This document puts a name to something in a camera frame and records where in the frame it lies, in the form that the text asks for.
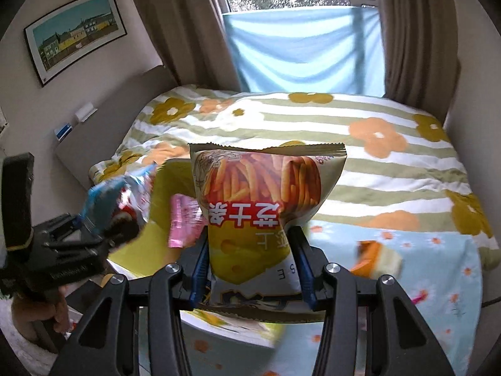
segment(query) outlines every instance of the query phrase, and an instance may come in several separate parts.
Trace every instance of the french fries image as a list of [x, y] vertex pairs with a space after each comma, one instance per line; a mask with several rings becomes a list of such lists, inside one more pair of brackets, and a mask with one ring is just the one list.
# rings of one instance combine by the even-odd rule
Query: french fries image
[[280, 211], [306, 211], [319, 204], [322, 184], [311, 157], [242, 152], [222, 158], [207, 173], [203, 201], [280, 203]]

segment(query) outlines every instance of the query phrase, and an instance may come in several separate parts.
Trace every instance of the wall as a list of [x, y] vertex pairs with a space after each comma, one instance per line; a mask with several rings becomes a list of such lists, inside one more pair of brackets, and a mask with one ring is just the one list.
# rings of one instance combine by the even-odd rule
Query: wall
[[[456, 0], [462, 72], [447, 132], [494, 234], [501, 240], [501, 36], [478, 0]], [[501, 295], [501, 268], [484, 276], [484, 301]], [[482, 310], [470, 369], [501, 332], [501, 304]]]
[[129, 77], [160, 64], [132, 0], [116, 0], [128, 34], [90, 53], [43, 88], [31, 63], [23, 30], [72, 0], [26, 0], [0, 41], [0, 106], [10, 127], [2, 138], [7, 155], [35, 156], [33, 223], [78, 212], [85, 191], [53, 156], [54, 128], [71, 122], [86, 102], [96, 106]]

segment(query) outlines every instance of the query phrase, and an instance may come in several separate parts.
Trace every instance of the screw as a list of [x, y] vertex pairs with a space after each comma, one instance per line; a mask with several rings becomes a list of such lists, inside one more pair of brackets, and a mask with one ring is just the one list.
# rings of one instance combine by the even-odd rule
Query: screw
[[384, 285], [391, 286], [395, 284], [395, 278], [390, 276], [389, 274], [385, 274], [384, 276], [381, 276], [381, 281], [383, 282]]
[[177, 273], [179, 270], [181, 270], [181, 266], [177, 263], [171, 263], [165, 266], [165, 271], [167, 273]]
[[331, 274], [339, 273], [341, 271], [341, 267], [336, 263], [329, 263], [325, 266], [325, 269]]
[[111, 280], [110, 280], [110, 283], [113, 284], [113, 285], [119, 285], [119, 284], [122, 284], [124, 282], [124, 279], [125, 277], [121, 274], [115, 274]]

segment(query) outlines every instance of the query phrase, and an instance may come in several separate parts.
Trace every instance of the gray headboard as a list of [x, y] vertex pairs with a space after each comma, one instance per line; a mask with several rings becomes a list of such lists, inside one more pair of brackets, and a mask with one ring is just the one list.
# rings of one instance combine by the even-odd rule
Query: gray headboard
[[57, 157], [79, 183], [89, 189], [92, 186], [90, 167], [115, 153], [134, 119], [150, 100], [176, 86], [172, 74], [163, 66], [126, 81], [57, 146]]

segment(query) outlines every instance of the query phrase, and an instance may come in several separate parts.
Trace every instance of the picture frame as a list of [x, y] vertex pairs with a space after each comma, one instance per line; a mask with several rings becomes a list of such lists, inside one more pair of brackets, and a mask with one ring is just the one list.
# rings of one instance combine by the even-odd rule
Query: picture frame
[[73, 0], [24, 29], [42, 86], [77, 60], [125, 35], [115, 0]]

